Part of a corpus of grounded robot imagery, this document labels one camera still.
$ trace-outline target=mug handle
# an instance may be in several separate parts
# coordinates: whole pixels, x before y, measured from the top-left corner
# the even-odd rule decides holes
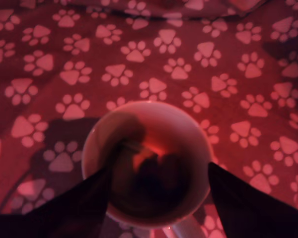
[[[162,230],[168,238],[206,238],[200,224],[192,215]]]

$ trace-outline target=red fabric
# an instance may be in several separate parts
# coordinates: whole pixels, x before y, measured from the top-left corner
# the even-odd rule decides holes
[[[81,181],[97,118],[148,99],[192,115],[217,163],[298,208],[297,2],[215,21],[98,10],[45,2],[0,12],[0,212],[26,213]],[[202,228],[222,232],[206,206]],[[105,234],[140,237],[121,227],[107,220]]]

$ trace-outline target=white mug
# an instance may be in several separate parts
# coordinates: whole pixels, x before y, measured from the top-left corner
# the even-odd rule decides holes
[[[139,101],[118,107],[102,117],[86,139],[82,156],[83,178],[100,170],[115,145],[126,138],[142,141],[157,154],[177,153],[179,148],[183,149],[190,168],[190,186],[175,209],[154,219],[133,217],[110,202],[107,214],[115,221],[133,227],[163,229],[168,238],[205,237],[192,214],[210,191],[208,163],[213,152],[197,122],[181,109],[166,103]]]

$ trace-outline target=mug rim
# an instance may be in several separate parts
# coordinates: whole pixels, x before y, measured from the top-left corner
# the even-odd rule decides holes
[[[171,105],[171,104],[168,104],[168,103],[165,103],[165,102],[157,102],[157,101],[133,101],[133,102],[129,102],[129,103],[126,103],[124,105],[121,105],[113,110],[111,110],[110,112],[106,113],[98,122],[96,122],[96,124],[93,126],[93,128],[90,130],[90,132],[88,133],[88,136],[84,142],[84,146],[83,146],[83,150],[82,150],[82,158],[81,158],[81,172],[82,172],[82,178],[83,180],[87,179],[87,176],[84,172],[84,164],[85,164],[85,154],[86,154],[86,145],[87,145],[87,141],[90,140],[91,138],[91,135],[93,133],[95,133],[96,131],[96,127],[97,125],[104,119],[106,119],[106,117],[118,110],[121,110],[125,107],[129,107],[130,105],[134,105],[134,104],[162,104],[162,105],[165,105],[165,106],[168,106],[170,108],[172,108],[173,110],[176,110],[176,111],[179,111],[180,113],[184,114],[185,116],[187,116],[191,121],[192,123],[197,127],[197,128],[201,128],[200,125],[198,124],[198,122],[192,117],[190,116],[188,113],[186,113],[184,110],[174,106],[174,105]],[[208,137],[206,135],[206,133],[204,132],[204,130],[200,129],[200,133],[202,134],[202,136],[206,139],[206,146],[208,148],[208,152],[210,154],[210,158],[213,159],[214,157],[214,152],[213,152],[213,148],[208,140]],[[132,223],[129,223],[129,222],[125,222],[123,220],[121,220],[120,218],[118,218],[117,216],[115,216],[114,214],[112,214],[110,211],[108,211],[108,207],[107,207],[107,211],[106,211],[106,214],[111,218],[113,219],[114,221],[116,222],[121,222],[121,223],[125,223],[125,224],[128,224],[130,226],[136,226],[138,228],[143,228],[143,229],[161,229],[161,228],[164,228],[164,227],[168,227],[168,226],[171,226],[175,223],[178,223],[178,222],[181,222],[183,220],[185,220],[187,217],[193,215],[194,212],[196,212],[198,210],[198,208],[201,206],[201,204],[205,201],[206,197],[209,195],[210,193],[210,186],[208,186],[208,189],[203,197],[203,199],[201,199],[201,201],[193,208],[191,209],[191,211],[181,217],[181,218],[175,218],[173,220],[170,220],[169,222],[161,222],[161,223],[157,223],[155,225],[152,225],[152,224],[144,224],[143,222],[132,222]]]

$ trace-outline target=bedsheet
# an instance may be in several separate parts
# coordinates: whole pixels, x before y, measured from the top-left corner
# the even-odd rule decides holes
[[[298,1],[190,20],[38,2],[0,9],[0,213],[80,182],[92,126],[136,100],[189,113],[216,163],[298,209]],[[146,10],[130,2],[132,14]],[[224,237],[210,196],[194,215],[207,237]],[[148,235],[109,218],[102,232]]]

